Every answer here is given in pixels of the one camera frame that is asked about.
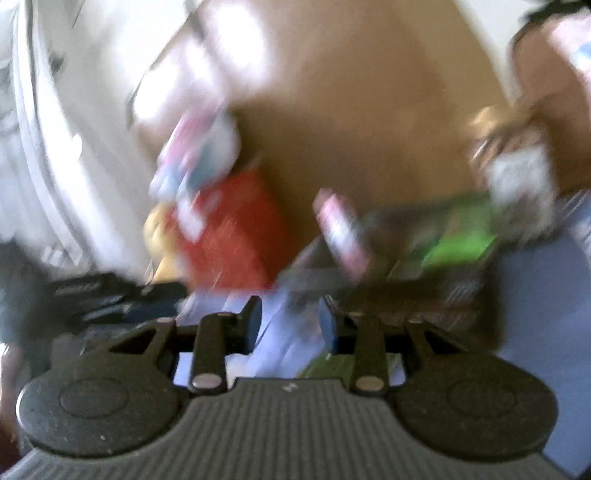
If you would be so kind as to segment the red gift bag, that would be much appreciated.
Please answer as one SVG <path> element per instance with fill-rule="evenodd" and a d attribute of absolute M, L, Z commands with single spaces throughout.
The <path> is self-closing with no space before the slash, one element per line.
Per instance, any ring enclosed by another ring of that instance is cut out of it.
<path fill-rule="evenodd" d="M 294 258 L 283 210 L 256 169 L 178 201 L 166 227 L 181 271 L 195 288 L 270 289 Z"/>

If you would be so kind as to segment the pastel unicorn plush toy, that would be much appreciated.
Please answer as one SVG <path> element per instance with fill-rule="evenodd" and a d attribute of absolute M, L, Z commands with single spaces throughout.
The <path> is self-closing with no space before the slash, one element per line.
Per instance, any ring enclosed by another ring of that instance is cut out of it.
<path fill-rule="evenodd" d="M 160 202 L 191 197 L 228 176 L 239 152 L 238 126 L 228 111 L 188 110 L 158 155 L 150 196 Z"/>

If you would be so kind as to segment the black cardboard storage box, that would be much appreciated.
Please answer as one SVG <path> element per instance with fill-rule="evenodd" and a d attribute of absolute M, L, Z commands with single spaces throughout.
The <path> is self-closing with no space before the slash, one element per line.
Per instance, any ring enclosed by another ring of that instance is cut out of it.
<path fill-rule="evenodd" d="M 391 322 L 424 317 L 448 330 L 468 330 L 493 314 L 496 235 L 486 196 L 356 216 L 372 252 L 365 279 L 349 279 L 320 230 L 280 273 L 280 288 L 304 298 L 327 295 L 341 308 Z"/>

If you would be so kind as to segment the glass jar of nuts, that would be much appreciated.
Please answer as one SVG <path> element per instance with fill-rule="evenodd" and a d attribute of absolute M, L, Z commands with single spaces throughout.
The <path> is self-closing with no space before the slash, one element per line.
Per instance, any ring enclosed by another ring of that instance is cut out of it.
<path fill-rule="evenodd" d="M 526 244 L 554 234 L 558 190 L 547 129 L 527 110 L 489 106 L 467 125 L 468 163 L 488 192 L 499 238 Z"/>

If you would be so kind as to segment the pink snack stick box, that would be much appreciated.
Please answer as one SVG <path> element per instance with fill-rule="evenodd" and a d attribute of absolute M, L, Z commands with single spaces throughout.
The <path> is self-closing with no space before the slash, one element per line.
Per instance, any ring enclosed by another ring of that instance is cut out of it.
<path fill-rule="evenodd" d="M 318 227 L 339 267 L 353 282 L 367 277 L 372 252 L 351 202 L 344 195 L 322 188 L 312 204 Z"/>

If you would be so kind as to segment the blue patterned tablecloth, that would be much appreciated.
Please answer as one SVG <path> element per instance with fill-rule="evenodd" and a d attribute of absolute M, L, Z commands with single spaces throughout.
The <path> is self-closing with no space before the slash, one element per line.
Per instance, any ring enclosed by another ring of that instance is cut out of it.
<path fill-rule="evenodd" d="M 575 479 L 590 476 L 590 193 L 559 204 L 562 230 L 554 239 L 500 255 L 494 280 L 496 325 L 481 343 L 543 380 L 556 394 L 559 418 L 545 455 Z M 352 358 L 325 350 L 318 303 L 287 293 L 263 298 L 256 351 L 226 359 L 228 380 L 238 377 L 349 380 Z"/>

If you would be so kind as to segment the yellow duck plush toy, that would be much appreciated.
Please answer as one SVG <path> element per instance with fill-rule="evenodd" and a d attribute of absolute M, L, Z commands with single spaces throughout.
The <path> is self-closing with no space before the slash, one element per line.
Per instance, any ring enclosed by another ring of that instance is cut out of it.
<path fill-rule="evenodd" d="M 177 262 L 176 236 L 171 224 L 173 208 L 159 203 L 152 208 L 143 225 L 144 244 L 155 263 L 155 283 L 180 281 L 182 272 Z"/>

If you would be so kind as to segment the large brown cardboard sheet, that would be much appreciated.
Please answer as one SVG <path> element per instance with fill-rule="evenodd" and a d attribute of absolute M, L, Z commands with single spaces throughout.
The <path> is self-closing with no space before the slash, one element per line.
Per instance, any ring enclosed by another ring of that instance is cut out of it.
<path fill-rule="evenodd" d="M 235 114 L 303 244 L 324 187 L 362 212 L 468 191 L 464 122 L 506 101 L 452 1 L 203 1 L 129 101 L 141 145 L 156 156 L 206 97 Z"/>

